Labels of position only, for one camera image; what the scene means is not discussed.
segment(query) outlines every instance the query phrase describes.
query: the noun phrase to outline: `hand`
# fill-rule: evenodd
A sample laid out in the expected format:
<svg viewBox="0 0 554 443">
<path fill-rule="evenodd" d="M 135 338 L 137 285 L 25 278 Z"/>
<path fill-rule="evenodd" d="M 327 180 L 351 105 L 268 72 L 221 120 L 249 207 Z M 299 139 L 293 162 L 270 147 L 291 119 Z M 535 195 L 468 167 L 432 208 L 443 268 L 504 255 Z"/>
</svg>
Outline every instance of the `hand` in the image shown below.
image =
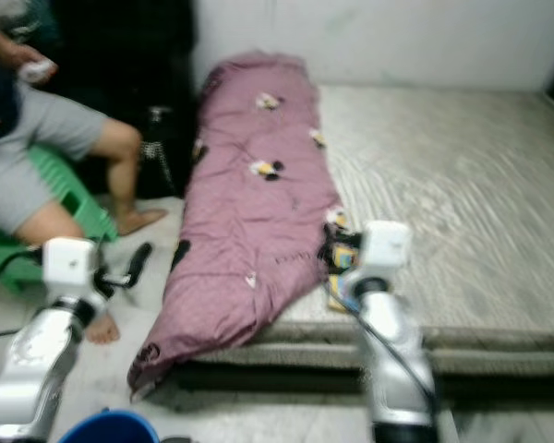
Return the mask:
<svg viewBox="0 0 554 443">
<path fill-rule="evenodd" d="M 43 54 L 39 51 L 27 46 L 26 44 L 16 44 L 13 43 L 8 48 L 8 63 L 15 69 L 19 70 L 27 63 L 41 62 L 45 60 Z M 57 65 L 54 65 L 50 72 L 45 76 L 41 83 L 46 83 L 52 77 L 53 74 L 57 71 Z"/>
</svg>

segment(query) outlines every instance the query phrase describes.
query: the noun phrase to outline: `mattress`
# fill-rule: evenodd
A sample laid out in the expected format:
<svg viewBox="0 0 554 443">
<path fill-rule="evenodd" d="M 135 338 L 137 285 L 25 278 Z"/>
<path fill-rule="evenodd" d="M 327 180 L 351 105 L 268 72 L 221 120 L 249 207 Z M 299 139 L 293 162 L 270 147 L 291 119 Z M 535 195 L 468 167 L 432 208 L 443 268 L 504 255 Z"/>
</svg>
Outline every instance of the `mattress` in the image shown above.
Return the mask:
<svg viewBox="0 0 554 443">
<path fill-rule="evenodd" d="M 554 375 L 554 107 L 542 96 L 320 88 L 352 228 L 409 223 L 396 282 L 437 370 Z M 317 289 L 249 345 L 199 358 L 357 367 L 355 325 Z"/>
</svg>

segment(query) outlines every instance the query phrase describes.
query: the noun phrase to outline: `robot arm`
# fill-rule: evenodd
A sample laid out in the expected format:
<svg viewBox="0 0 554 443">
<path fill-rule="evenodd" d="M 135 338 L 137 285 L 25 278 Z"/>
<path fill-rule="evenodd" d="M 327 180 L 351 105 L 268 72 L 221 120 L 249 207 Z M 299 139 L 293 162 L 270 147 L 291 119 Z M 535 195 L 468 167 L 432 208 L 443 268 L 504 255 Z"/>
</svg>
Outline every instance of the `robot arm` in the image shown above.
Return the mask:
<svg viewBox="0 0 554 443">
<path fill-rule="evenodd" d="M 389 292 L 391 278 L 407 261 L 410 239 L 409 228 L 401 223 L 368 223 L 359 266 L 343 275 L 345 297 L 355 298 L 361 306 L 356 317 L 363 326 L 364 384 L 378 443 L 439 441 L 433 375 L 420 330 L 405 306 Z"/>
<path fill-rule="evenodd" d="M 137 281 L 151 251 L 136 252 L 129 273 L 116 278 L 101 266 L 89 240 L 56 238 L 43 247 L 50 306 L 12 341 L 0 374 L 0 443 L 47 441 L 64 381 L 76 362 L 83 331 L 106 309 L 114 286 Z"/>
</svg>

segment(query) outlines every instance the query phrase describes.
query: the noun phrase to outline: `person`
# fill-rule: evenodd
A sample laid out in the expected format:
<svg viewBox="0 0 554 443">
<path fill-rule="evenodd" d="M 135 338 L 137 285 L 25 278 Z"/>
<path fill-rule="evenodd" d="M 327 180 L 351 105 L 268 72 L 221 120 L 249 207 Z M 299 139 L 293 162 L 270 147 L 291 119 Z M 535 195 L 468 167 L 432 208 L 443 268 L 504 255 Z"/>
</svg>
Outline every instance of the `person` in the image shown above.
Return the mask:
<svg viewBox="0 0 554 443">
<path fill-rule="evenodd" d="M 57 236 L 84 236 L 30 162 L 32 141 L 52 145 L 75 161 L 86 155 L 108 160 L 107 183 L 121 235 L 158 221 L 163 210 L 140 212 L 135 206 L 141 143 L 135 128 L 15 81 L 14 73 L 23 65 L 44 58 L 0 32 L 0 228 L 29 245 Z M 119 331 L 107 314 L 90 325 L 87 338 L 107 343 L 117 340 Z"/>
</svg>

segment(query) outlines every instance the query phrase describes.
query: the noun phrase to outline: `gray shorts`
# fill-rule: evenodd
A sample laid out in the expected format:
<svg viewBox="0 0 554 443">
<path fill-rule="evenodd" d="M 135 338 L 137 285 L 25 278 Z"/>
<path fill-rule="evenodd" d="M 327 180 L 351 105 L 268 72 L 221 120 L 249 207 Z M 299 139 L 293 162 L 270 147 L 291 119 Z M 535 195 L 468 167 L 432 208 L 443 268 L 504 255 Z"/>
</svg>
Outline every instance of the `gray shorts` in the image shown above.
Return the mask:
<svg viewBox="0 0 554 443">
<path fill-rule="evenodd" d="M 52 200 L 49 186 L 30 162 L 30 144 L 49 144 L 77 161 L 99 139 L 106 120 L 79 103 L 27 85 L 19 85 L 18 91 L 18 124 L 0 138 L 0 229 L 7 233 L 14 233 Z"/>
</svg>

